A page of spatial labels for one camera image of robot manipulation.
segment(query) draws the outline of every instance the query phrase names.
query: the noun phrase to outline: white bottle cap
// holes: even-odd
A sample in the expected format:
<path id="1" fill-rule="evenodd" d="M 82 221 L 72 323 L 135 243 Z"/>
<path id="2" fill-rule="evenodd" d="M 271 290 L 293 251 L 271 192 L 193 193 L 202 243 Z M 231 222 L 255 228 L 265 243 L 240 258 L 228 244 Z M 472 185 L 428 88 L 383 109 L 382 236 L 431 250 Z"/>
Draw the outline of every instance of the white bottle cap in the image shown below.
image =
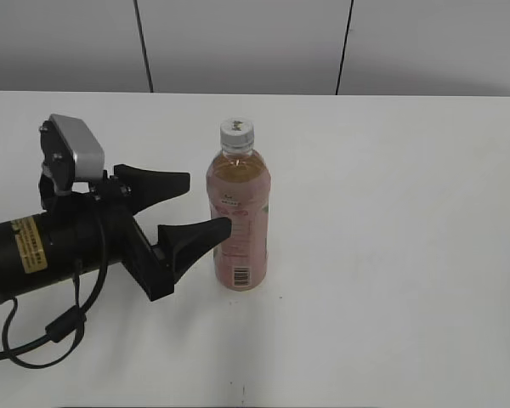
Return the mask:
<path id="1" fill-rule="evenodd" d="M 221 123 L 221 146 L 234 152 L 253 148 L 255 132 L 253 122 L 241 117 L 232 117 Z"/>

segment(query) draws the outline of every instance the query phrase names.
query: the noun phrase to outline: motor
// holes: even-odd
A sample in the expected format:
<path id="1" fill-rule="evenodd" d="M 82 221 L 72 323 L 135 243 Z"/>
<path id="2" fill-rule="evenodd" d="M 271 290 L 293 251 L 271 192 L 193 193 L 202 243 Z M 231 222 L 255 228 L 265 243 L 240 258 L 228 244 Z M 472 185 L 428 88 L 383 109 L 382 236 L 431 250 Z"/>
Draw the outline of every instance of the motor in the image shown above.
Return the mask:
<path id="1" fill-rule="evenodd" d="M 53 114 L 40 127 L 44 160 L 39 191 L 45 212 L 0 224 L 0 303 L 14 307 L 4 323 L 3 352 L 25 368 L 45 368 L 62 361 L 82 340 L 86 313 L 105 282 L 109 264 L 121 262 L 150 301 L 174 291 L 174 285 L 202 255 L 229 238 L 228 218 L 200 224 L 158 225 L 151 245 L 134 215 L 190 189 L 188 173 L 162 173 L 124 164 L 104 170 L 105 155 L 87 125 L 74 117 Z M 72 190 L 88 183 L 89 191 Z M 93 291 L 79 302 L 79 276 L 99 270 Z M 46 327 L 37 340 L 9 347 L 9 325 L 18 308 L 17 296 L 73 279 L 76 304 Z M 62 341 L 75 332 L 70 350 L 43 365 L 19 358 L 45 343 Z"/>

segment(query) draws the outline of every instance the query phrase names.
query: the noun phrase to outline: pink bottle label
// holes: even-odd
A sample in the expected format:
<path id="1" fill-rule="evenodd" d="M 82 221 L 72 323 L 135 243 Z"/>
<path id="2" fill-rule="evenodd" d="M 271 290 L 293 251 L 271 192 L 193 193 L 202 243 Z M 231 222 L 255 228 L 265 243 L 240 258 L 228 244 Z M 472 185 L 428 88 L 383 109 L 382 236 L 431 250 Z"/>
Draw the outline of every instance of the pink bottle label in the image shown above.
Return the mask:
<path id="1" fill-rule="evenodd" d="M 265 172 L 246 183 L 208 180 L 212 218 L 232 220 L 232 234 L 214 251 L 216 273 L 229 287 L 256 286 L 266 274 L 270 176 Z"/>

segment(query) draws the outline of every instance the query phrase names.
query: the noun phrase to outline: table surface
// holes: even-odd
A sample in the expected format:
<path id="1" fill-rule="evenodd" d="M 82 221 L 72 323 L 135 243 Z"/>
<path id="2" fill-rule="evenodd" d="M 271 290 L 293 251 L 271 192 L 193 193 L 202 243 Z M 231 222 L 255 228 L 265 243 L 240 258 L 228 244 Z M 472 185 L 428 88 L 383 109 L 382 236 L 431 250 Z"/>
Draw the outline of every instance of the table surface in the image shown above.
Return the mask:
<path id="1" fill-rule="evenodd" d="M 68 360 L 0 362 L 0 407 L 510 407 L 510 99 L 0 93 L 0 222 L 41 211 L 50 113 L 81 117 L 108 168 L 191 172 L 189 194 L 137 217 L 151 241 L 209 217 L 218 125 L 252 118 L 273 177 L 269 272 L 236 293 L 205 256 L 150 303 L 111 267 Z M 72 292 L 20 297 L 14 343 Z"/>

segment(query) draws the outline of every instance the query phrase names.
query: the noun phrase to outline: yellow label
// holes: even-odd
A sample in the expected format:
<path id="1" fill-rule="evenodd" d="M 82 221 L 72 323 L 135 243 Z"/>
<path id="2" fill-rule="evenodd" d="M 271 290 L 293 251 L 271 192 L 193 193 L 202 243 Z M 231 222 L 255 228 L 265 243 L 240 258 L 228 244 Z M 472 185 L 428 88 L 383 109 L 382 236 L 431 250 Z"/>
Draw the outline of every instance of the yellow label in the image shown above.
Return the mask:
<path id="1" fill-rule="evenodd" d="M 42 239 L 33 217 L 15 219 L 11 222 L 19 248 L 20 260 L 26 274 L 32 274 L 48 267 L 43 251 Z"/>

